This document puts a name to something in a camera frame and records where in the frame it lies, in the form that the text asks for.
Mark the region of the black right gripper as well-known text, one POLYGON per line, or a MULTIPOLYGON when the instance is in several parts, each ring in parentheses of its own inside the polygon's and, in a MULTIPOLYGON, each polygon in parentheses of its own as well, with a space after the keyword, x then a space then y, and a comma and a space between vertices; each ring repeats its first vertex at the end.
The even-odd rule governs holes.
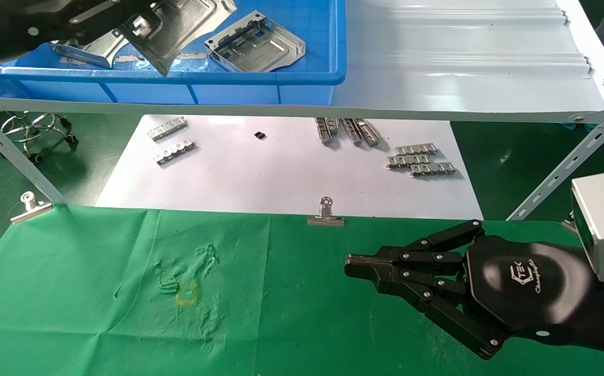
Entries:
POLYGON ((576 315, 595 282, 583 249, 484 236, 467 248, 466 272, 472 298, 503 331, 463 311, 471 301, 466 283, 397 266, 345 266, 347 276, 402 298, 484 360, 501 350, 505 333, 547 345, 578 343, 576 315))

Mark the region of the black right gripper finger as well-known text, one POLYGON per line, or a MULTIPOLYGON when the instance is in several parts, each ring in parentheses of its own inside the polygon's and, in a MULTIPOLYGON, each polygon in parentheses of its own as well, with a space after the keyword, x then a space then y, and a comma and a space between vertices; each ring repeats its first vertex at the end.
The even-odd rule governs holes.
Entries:
POLYGON ((469 220, 422 237, 405 246, 382 246, 374 255, 349 254, 346 264, 413 266, 421 263, 457 263, 463 257, 454 252, 485 234, 479 220, 469 220))

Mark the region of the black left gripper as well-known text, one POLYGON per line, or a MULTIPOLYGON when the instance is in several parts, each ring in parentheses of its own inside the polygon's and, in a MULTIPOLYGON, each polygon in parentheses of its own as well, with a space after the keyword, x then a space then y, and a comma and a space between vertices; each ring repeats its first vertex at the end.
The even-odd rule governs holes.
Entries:
POLYGON ((152 4, 153 1, 18 1, 17 44, 23 50, 58 40, 89 44, 150 10, 152 4))

